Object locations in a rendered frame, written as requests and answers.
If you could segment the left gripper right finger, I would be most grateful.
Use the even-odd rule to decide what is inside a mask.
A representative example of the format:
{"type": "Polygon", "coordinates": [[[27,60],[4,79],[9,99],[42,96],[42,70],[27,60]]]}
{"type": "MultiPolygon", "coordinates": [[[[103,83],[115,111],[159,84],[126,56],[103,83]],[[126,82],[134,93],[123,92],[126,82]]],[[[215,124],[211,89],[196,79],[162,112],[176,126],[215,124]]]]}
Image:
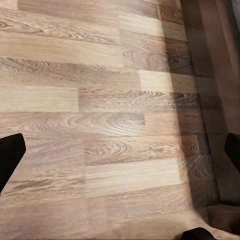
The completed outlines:
{"type": "Polygon", "coordinates": [[[227,135],[224,151],[240,173],[240,135],[229,133],[227,135]]]}

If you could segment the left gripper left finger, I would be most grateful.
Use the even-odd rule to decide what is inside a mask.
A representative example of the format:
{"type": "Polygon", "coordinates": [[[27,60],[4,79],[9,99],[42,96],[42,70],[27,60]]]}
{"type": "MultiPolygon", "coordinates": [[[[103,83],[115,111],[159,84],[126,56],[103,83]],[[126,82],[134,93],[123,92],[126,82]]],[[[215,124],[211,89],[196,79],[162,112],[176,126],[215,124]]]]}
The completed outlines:
{"type": "Polygon", "coordinates": [[[0,138],[0,193],[26,152],[21,133],[0,138]]]}

